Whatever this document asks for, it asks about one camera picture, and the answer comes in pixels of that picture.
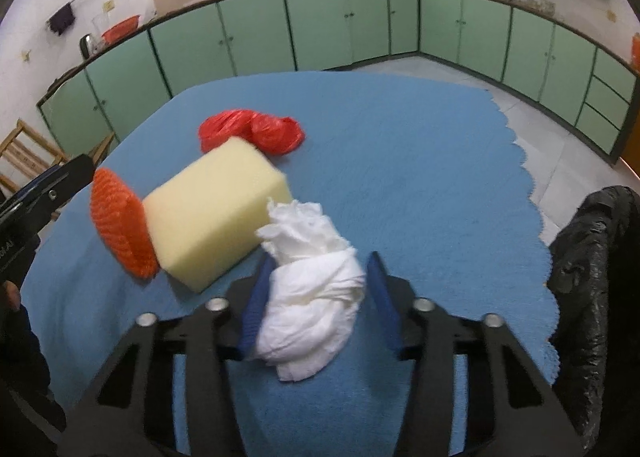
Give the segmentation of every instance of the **red plastic bag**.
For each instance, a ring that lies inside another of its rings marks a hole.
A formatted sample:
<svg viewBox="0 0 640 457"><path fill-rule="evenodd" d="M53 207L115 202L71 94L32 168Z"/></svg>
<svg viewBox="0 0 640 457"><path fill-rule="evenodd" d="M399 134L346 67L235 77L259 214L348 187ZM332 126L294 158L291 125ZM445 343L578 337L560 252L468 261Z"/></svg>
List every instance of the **red plastic bag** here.
<svg viewBox="0 0 640 457"><path fill-rule="evenodd" d="M217 148L232 136L242 137L272 155L289 153L305 140L305 132L295 119L254 110L220 112L205 120L198 129L202 153Z"/></svg>

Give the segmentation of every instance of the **person's hand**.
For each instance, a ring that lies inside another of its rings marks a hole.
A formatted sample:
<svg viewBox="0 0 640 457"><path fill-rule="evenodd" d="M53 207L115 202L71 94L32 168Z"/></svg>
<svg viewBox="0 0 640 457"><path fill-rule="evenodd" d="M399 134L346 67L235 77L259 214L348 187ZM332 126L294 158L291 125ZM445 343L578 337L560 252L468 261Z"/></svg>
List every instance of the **person's hand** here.
<svg viewBox="0 0 640 457"><path fill-rule="evenodd" d="M19 311L20 290L18 289L18 286L15 283L6 280L2 284L2 290L6 293L7 300L9 301L9 307L16 312Z"/></svg>

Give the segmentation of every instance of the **orange mesh net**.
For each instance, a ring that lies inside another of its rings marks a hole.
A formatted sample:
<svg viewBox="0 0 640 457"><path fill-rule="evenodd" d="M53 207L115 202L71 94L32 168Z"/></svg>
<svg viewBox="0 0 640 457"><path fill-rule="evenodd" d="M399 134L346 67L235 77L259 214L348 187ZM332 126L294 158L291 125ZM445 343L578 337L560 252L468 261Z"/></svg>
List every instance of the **orange mesh net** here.
<svg viewBox="0 0 640 457"><path fill-rule="evenodd" d="M142 201L108 168L98 168L91 190L91 220L122 266L139 278L160 270Z"/></svg>

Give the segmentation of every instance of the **crumpled paper towel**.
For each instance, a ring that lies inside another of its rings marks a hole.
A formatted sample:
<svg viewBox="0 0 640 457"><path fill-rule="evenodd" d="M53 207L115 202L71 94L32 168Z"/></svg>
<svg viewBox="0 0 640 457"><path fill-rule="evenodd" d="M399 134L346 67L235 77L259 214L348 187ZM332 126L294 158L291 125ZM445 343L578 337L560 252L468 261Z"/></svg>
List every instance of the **crumpled paper towel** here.
<svg viewBox="0 0 640 457"><path fill-rule="evenodd" d="M281 381L317 374L344 347L364 297L356 250L316 202L268 204L271 224L256 231L277 262L256 356Z"/></svg>

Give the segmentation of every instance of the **green cabinet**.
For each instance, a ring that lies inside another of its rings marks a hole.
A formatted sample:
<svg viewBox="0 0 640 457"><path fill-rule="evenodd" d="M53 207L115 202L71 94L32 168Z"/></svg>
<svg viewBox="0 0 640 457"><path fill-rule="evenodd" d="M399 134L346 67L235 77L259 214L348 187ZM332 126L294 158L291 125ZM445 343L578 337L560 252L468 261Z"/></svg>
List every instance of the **green cabinet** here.
<svg viewBox="0 0 640 457"><path fill-rule="evenodd" d="M585 103L597 110L617 129L622 128L629 104L595 77L591 79Z"/></svg>
<svg viewBox="0 0 640 457"><path fill-rule="evenodd" d="M389 0L392 54L418 50L418 0Z"/></svg>
<svg viewBox="0 0 640 457"><path fill-rule="evenodd" d="M584 105L575 128L580 130L607 154L611 153L620 133L615 126L587 104Z"/></svg>
<svg viewBox="0 0 640 457"><path fill-rule="evenodd" d="M287 0L287 6L299 70L321 71L351 64L345 0Z"/></svg>
<svg viewBox="0 0 640 457"><path fill-rule="evenodd" d="M169 100L146 32L104 53L86 72L120 140Z"/></svg>
<svg viewBox="0 0 640 457"><path fill-rule="evenodd" d="M353 62L389 54L389 18L386 0L346 0Z"/></svg>
<svg viewBox="0 0 640 457"><path fill-rule="evenodd" d="M511 9L490 0L462 0L458 63L500 81L509 40Z"/></svg>
<svg viewBox="0 0 640 457"><path fill-rule="evenodd" d="M596 54L593 74L601 82L609 85L623 100L630 102L636 89L636 75L625 65L602 49Z"/></svg>
<svg viewBox="0 0 640 457"><path fill-rule="evenodd" d="M458 61L462 0L420 0L420 51Z"/></svg>
<svg viewBox="0 0 640 457"><path fill-rule="evenodd" d="M556 25L540 103L573 126L587 92L595 49L581 36Z"/></svg>
<svg viewBox="0 0 640 457"><path fill-rule="evenodd" d="M150 32L174 96L234 75L216 4L171 18Z"/></svg>
<svg viewBox="0 0 640 457"><path fill-rule="evenodd" d="M71 157L89 152L111 133L84 70L64 82L40 111L60 148Z"/></svg>
<svg viewBox="0 0 640 457"><path fill-rule="evenodd" d="M238 76L294 71L284 0L219 3Z"/></svg>
<svg viewBox="0 0 640 457"><path fill-rule="evenodd" d="M503 83L534 101L545 82L554 24L530 12L513 10Z"/></svg>

